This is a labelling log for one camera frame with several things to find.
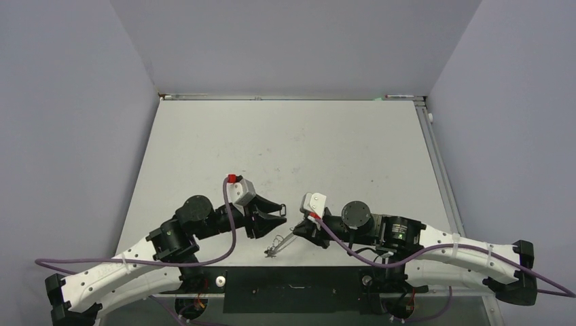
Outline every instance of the white wall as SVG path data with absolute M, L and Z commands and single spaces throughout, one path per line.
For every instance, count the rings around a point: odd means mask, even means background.
M 484 0 L 429 97 L 468 235 L 534 242 L 535 270 L 572 290 L 575 14 L 571 0 Z M 508 325 L 573 325 L 575 304 L 500 306 Z
M 480 0 L 111 0 L 161 92 L 428 94 Z
M 0 1 L 0 325 L 51 325 L 36 257 L 114 252 L 156 107 L 108 1 Z

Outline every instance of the white table surface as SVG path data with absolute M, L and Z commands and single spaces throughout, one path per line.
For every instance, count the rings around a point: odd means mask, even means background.
M 258 240 L 238 229 L 236 250 L 220 266 L 361 265 L 334 242 L 324 250 L 302 238 L 265 258 L 273 238 L 302 219 L 306 192 L 327 195 L 333 214 L 361 200 L 373 213 L 450 230 L 411 101 L 162 101 L 118 252 L 170 219 L 190 196 L 222 205 L 228 173 L 285 203 L 288 222 Z M 230 233 L 201 240 L 196 256 L 218 257 L 230 243 Z

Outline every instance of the zip tie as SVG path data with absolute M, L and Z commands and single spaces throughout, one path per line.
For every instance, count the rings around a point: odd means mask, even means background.
M 128 266 L 128 264 L 126 263 L 126 255 L 124 253 L 120 254 L 122 257 L 122 264 L 124 264 L 124 267 L 126 268 L 126 275 L 130 274 L 130 267 Z
M 445 264 L 448 264 L 452 260 L 456 259 L 456 254 L 458 253 L 458 241 L 460 241 L 460 234 L 459 233 L 452 233 L 452 241 L 454 241 L 454 247 L 452 248 L 452 255 L 445 262 Z

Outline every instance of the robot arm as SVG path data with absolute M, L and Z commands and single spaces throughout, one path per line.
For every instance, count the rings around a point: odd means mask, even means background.
M 520 240 L 506 245 L 480 242 L 413 219 L 372 214 L 363 202 L 350 202 L 342 209 L 342 216 L 334 216 L 325 208 L 325 199 L 318 193 L 304 196 L 300 210 L 305 218 L 294 228 L 296 236 L 326 249 L 332 237 L 320 228 L 321 219 L 350 249 L 354 244 L 371 246 L 379 255 L 389 256 L 388 264 L 443 245 L 405 265 L 385 270 L 372 268 L 369 272 L 373 295 L 394 293 L 398 289 L 425 292 L 427 285 L 447 285 L 494 293 L 497 299 L 510 304 L 535 304 L 535 278 L 492 256 L 499 255 L 531 269 L 534 250 L 530 242 Z M 483 248 L 487 253 L 470 247 Z
M 257 195 L 252 183 L 241 176 L 234 178 L 227 188 L 235 228 L 244 227 L 249 238 L 261 238 L 286 222 L 283 204 Z M 194 289 L 198 279 L 204 279 L 198 268 L 165 266 L 198 263 L 194 253 L 200 247 L 195 238 L 231 231 L 227 209 L 223 205 L 215 210 L 208 198 L 193 196 L 171 219 L 110 262 L 70 276 L 48 277 L 53 325 L 93 325 L 95 319 L 148 295 Z

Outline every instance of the purple cable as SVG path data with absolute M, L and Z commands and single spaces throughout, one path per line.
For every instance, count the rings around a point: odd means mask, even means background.
M 436 319 L 441 315 L 443 315 L 445 312 L 447 312 L 448 309 L 450 309 L 451 305 L 452 305 L 452 287 L 448 287 L 448 301 L 444 305 L 444 308 L 442 308 L 439 312 L 436 312 L 431 316 L 404 319 L 404 323 L 419 323 L 422 321 L 431 321 L 432 319 Z M 384 307 L 384 312 L 387 313 L 388 311 L 386 311 L 386 307 L 384 305 L 382 305 L 382 307 Z M 402 319 L 397 318 L 395 316 L 394 318 L 398 321 L 402 321 Z
M 75 274 L 74 272 L 70 272 L 68 270 L 58 268 L 55 266 L 51 266 L 48 264 L 80 264 L 80 263 L 121 263 L 124 262 L 130 264 L 141 264 L 141 265 L 150 265 L 150 266 L 162 266 L 162 267 L 199 267 L 199 266 L 206 266 L 210 264 L 217 263 L 218 261 L 225 260 L 232 254 L 234 248 L 236 248 L 236 225 L 234 224 L 234 217 L 232 216 L 232 209 L 230 208 L 230 202 L 228 201 L 228 190 L 226 189 L 226 185 L 228 184 L 228 177 L 224 179 L 222 185 L 222 192 L 224 194 L 224 204 L 226 206 L 226 213 L 228 215 L 228 220 L 230 220 L 230 230 L 232 232 L 232 246 L 226 253 L 222 256 L 208 260 L 202 261 L 199 263 L 164 263 L 162 261 L 148 261 L 148 260 L 139 260 L 139 259 L 126 259 L 122 261 L 122 259 L 115 259 L 115 258 L 80 258 L 80 259 L 48 259 L 48 258 L 38 258 L 34 262 L 42 266 L 44 268 L 49 268 L 51 270 L 55 270 L 62 273 L 68 274 Z
M 326 224 L 324 224 L 324 221 L 322 221 L 322 219 L 317 219 L 317 221 L 320 223 L 320 226 L 322 226 L 322 228 L 324 229 L 324 231 L 326 231 L 330 237 L 332 238 L 332 240 L 336 241 L 342 248 L 344 248 L 344 250 L 346 250 L 350 255 L 354 256 L 356 259 L 362 261 L 363 263 L 366 263 L 370 266 L 373 267 L 378 267 L 378 268 L 394 268 L 394 267 L 398 267 L 398 266 L 402 266 L 405 265 L 406 263 L 408 263 L 409 261 L 416 259 L 416 257 L 422 255 L 423 253 L 427 253 L 428 251 L 432 251 L 432 250 L 438 250 L 438 249 L 442 249 L 442 248 L 453 248 L 454 245 L 452 244 L 437 244 L 434 246 L 430 246 L 427 248 L 424 248 L 416 253 L 413 253 L 411 256 L 409 256 L 406 259 L 403 259 L 401 261 L 397 261 L 395 263 L 391 263 L 391 264 L 379 264 L 373 261 L 370 261 L 360 255 L 358 255 L 357 253 L 355 253 L 352 249 L 348 248 L 348 246 L 346 246 L 335 234 L 334 232 L 332 232 L 331 229 L 329 229 Z M 481 253 L 485 253 L 488 254 L 488 250 L 480 248 L 480 247 L 476 247 L 476 246 L 472 246 L 470 244 L 458 244 L 458 248 L 464 248 L 464 249 L 471 249 L 474 251 L 479 251 Z M 531 275 L 535 278 L 539 278 L 540 280 L 543 280 L 544 282 L 550 284 L 551 286 L 563 291 L 562 292 L 555 292 L 555 291 L 548 291 L 548 290 L 538 290 L 539 293 L 544 293 L 544 294 L 550 294 L 550 295 L 558 295 L 560 297 L 576 297 L 576 293 L 570 291 L 569 289 L 567 289 L 566 287 L 563 287 L 562 285 L 554 282 L 553 280 L 550 280 L 549 278 L 542 276 L 536 272 L 534 272 L 533 270 L 526 268 L 524 266 L 521 266 L 515 262 L 513 262 L 512 260 L 502 257 L 500 255 L 498 255 L 497 253 L 492 253 L 492 257 L 503 261 L 523 272 L 525 272 L 528 275 Z

